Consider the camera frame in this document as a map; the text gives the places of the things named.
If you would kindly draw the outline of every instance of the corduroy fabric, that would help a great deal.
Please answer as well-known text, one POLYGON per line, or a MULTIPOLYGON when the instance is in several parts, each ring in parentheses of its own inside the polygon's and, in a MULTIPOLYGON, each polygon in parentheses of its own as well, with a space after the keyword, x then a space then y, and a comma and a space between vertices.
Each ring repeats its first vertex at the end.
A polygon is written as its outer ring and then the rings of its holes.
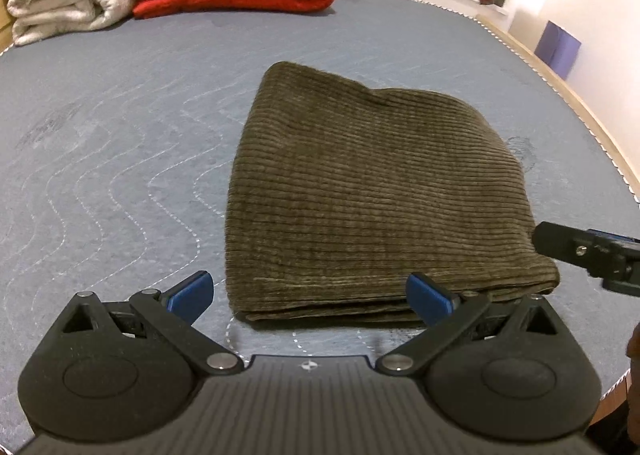
POLYGON ((234 161, 226 290, 249 320, 413 321, 412 271, 494 300, 553 289, 533 228, 517 159, 468 104, 276 63, 234 161))

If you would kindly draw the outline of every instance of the circular indentation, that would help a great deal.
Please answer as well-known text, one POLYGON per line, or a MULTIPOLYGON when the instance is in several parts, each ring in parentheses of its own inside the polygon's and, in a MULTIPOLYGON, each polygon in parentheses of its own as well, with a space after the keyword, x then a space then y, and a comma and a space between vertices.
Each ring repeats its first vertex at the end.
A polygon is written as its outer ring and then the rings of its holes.
POLYGON ((128 390, 138 378, 138 369, 128 359, 97 356, 79 359, 63 376, 65 387, 80 397, 105 399, 128 390))
POLYGON ((228 352, 219 352, 207 358, 207 365, 216 370, 232 369, 237 363, 238 358, 228 352))
POLYGON ((414 361, 409 356, 402 354, 389 354, 382 358, 382 366, 387 370, 400 372, 413 367, 414 361))
POLYGON ((554 371, 540 361, 503 358, 482 369, 482 381, 495 393, 513 399, 534 399, 556 385, 554 371))

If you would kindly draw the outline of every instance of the gray bed surface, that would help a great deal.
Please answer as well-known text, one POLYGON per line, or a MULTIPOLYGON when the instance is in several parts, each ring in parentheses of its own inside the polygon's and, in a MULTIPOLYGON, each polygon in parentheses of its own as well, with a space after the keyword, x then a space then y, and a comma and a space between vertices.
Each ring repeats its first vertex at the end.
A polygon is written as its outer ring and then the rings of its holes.
MULTIPOLYGON (((260 77, 280 60, 457 96, 519 156, 537 221, 640 235, 634 197, 558 94, 477 22, 435 6, 185 13, 13 48, 0 57, 0 442, 16 449, 30 437, 17 378, 77 291, 126 299, 206 269, 216 295, 196 327, 245 358, 373 357, 419 332, 254 330, 228 308, 230 168, 260 77)), ((628 368, 640 301, 560 269, 549 300, 606 390, 628 368)))

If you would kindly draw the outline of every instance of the ribbed gray panel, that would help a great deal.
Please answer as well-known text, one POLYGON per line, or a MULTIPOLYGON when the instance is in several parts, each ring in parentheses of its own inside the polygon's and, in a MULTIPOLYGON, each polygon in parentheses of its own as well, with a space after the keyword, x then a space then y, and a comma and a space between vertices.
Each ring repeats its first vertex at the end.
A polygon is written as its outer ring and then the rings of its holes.
POLYGON ((580 438, 518 447, 444 421, 405 377, 364 357, 257 356, 247 371, 209 379, 176 421, 116 445, 42 437, 20 455, 594 455, 580 438))

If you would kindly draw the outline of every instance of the blue rubber tip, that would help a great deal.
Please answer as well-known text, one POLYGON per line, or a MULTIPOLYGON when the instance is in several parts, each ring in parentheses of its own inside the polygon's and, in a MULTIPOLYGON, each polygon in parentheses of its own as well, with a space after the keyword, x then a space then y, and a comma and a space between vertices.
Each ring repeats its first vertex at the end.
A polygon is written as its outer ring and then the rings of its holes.
POLYGON ((429 327, 450 316, 460 303, 455 294, 418 273, 406 279, 405 291, 407 303, 429 327))
POLYGON ((166 310, 191 325, 212 304, 213 293, 211 275, 198 271, 167 291, 166 310))

